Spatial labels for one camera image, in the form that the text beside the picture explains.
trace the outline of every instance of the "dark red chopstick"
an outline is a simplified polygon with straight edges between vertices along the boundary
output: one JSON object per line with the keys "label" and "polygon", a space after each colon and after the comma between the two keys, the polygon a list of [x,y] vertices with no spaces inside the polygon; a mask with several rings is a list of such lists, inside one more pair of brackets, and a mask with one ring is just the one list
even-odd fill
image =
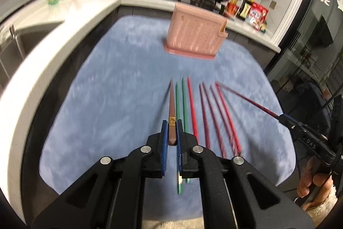
{"label": "dark red chopstick", "polygon": [[190,103],[190,105],[191,105],[193,135],[197,138],[197,142],[199,143],[199,139],[198,139],[197,116],[196,116],[196,114],[195,114],[194,99],[193,99],[193,92],[192,92],[192,85],[191,85],[191,79],[190,79],[189,76],[187,77],[187,83],[188,83],[189,103]]}
{"label": "dark red chopstick", "polygon": [[274,112],[272,112],[271,110],[263,107],[262,105],[256,103],[255,101],[252,101],[251,99],[245,97],[244,95],[241,95],[240,93],[234,91],[233,89],[229,88],[228,86],[222,84],[222,83],[219,83],[219,82],[216,82],[220,87],[222,87],[223,89],[229,91],[229,92],[232,92],[236,95],[238,95],[239,97],[243,98],[244,100],[248,101],[249,103],[255,105],[257,108],[261,109],[262,111],[266,112],[268,115],[272,116],[273,118],[276,118],[276,119],[279,119],[278,115],[275,114]]}
{"label": "dark red chopstick", "polygon": [[241,144],[240,144],[239,139],[237,137],[236,129],[235,129],[234,123],[232,121],[232,117],[230,115],[229,109],[228,109],[227,104],[226,104],[226,102],[224,100],[224,96],[223,96],[222,90],[220,89],[220,87],[219,87],[217,82],[215,83],[215,86],[217,88],[217,92],[218,92],[219,97],[220,97],[220,99],[222,101],[222,104],[224,106],[226,117],[229,120],[229,124],[230,124],[230,127],[231,127],[231,132],[232,132],[232,135],[233,135],[235,143],[236,143],[237,152],[239,153],[239,155],[241,155],[242,147],[241,147]]}
{"label": "dark red chopstick", "polygon": [[210,150],[211,149],[210,131],[209,131],[209,125],[207,123],[206,110],[205,110],[204,98],[203,98],[202,90],[201,90],[201,84],[199,84],[199,92],[200,92],[200,99],[201,99],[202,118],[204,121],[206,148]]}
{"label": "dark red chopstick", "polygon": [[218,99],[214,93],[214,90],[213,90],[213,87],[210,86],[210,90],[212,92],[212,95],[213,95],[213,98],[214,98],[214,101],[216,102],[217,104],[217,107],[218,107],[218,111],[220,113],[220,116],[222,117],[222,120],[224,122],[224,127],[225,127],[225,130],[226,130],[226,133],[227,133],[227,136],[229,138],[229,141],[230,141],[230,144],[231,144],[231,147],[232,147],[232,151],[234,152],[234,155],[235,156],[238,156],[238,151],[237,151],[237,147],[236,147],[236,144],[235,144],[235,140],[234,140],[234,137],[232,135],[232,131],[229,130],[229,127],[227,126],[227,123],[226,123],[226,120],[225,120],[225,117],[224,117],[224,114],[222,112],[222,109],[220,108],[220,105],[219,105],[219,102],[218,102]]}
{"label": "dark red chopstick", "polygon": [[226,158],[226,152],[225,152],[225,146],[224,146],[224,143],[223,143],[223,138],[222,138],[222,135],[220,134],[220,130],[219,130],[219,126],[218,126],[218,123],[217,123],[217,119],[215,117],[215,114],[214,114],[214,111],[213,111],[213,107],[212,107],[212,104],[211,104],[211,101],[210,101],[209,95],[207,93],[207,89],[205,87],[204,82],[202,83],[202,87],[204,89],[208,105],[210,107],[210,112],[211,112],[211,115],[212,115],[212,119],[213,119],[213,123],[214,123],[214,128],[215,128],[215,131],[217,133],[217,138],[218,138],[218,141],[219,141],[220,150],[222,151],[222,157]]}

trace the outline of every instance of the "hand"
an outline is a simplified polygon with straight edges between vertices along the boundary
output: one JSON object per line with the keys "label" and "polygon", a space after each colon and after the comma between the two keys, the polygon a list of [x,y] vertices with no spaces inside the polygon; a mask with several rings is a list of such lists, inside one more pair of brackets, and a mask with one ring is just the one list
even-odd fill
{"label": "hand", "polygon": [[[316,174],[315,176],[312,175],[311,170],[314,164],[314,157],[312,157],[304,167],[301,172],[301,178],[297,187],[297,193],[299,197],[303,198],[310,192],[310,185],[314,183],[316,186],[322,186],[323,183],[328,178],[327,174]],[[325,185],[321,188],[318,195],[315,197],[313,202],[305,204],[302,209],[306,211],[309,207],[314,208],[322,204],[327,197],[329,197],[331,187],[333,185],[332,177],[327,180]]]}

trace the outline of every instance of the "snack bag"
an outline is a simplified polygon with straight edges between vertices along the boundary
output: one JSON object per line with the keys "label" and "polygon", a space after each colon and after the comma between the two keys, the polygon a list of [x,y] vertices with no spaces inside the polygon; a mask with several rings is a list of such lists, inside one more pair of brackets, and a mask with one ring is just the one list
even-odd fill
{"label": "snack bag", "polygon": [[265,18],[268,14],[268,9],[261,4],[253,2],[250,11],[246,17],[246,21],[252,25],[255,29],[260,30],[262,24],[265,22]]}

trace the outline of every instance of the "green chopstick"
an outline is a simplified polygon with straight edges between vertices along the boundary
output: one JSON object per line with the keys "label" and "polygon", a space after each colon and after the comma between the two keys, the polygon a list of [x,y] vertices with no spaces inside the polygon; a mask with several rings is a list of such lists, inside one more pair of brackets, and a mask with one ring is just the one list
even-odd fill
{"label": "green chopstick", "polygon": [[[182,78],[182,102],[184,110],[184,132],[189,133],[188,131],[188,110],[187,110],[187,92],[184,78]],[[186,179],[186,183],[190,183],[191,179]]]}
{"label": "green chopstick", "polygon": [[[176,125],[177,120],[180,118],[180,105],[179,105],[179,85],[175,83],[175,99],[176,99]],[[177,180],[177,194],[182,194],[184,191],[184,185],[182,184],[182,178],[180,177],[179,169],[177,170],[176,175]]]}

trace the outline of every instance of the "white countertop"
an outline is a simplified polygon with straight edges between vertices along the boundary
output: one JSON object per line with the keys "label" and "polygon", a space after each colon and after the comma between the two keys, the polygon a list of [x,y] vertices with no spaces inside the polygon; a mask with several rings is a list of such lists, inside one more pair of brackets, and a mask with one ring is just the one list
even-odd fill
{"label": "white countertop", "polygon": [[[22,155],[36,109],[56,72],[81,40],[120,5],[173,11],[171,0],[60,0],[49,6],[36,0],[5,23],[16,29],[62,22],[27,56],[8,83],[0,99],[0,188],[12,208],[24,220],[20,193]],[[228,21],[227,28],[280,52],[270,37],[241,21]]]}

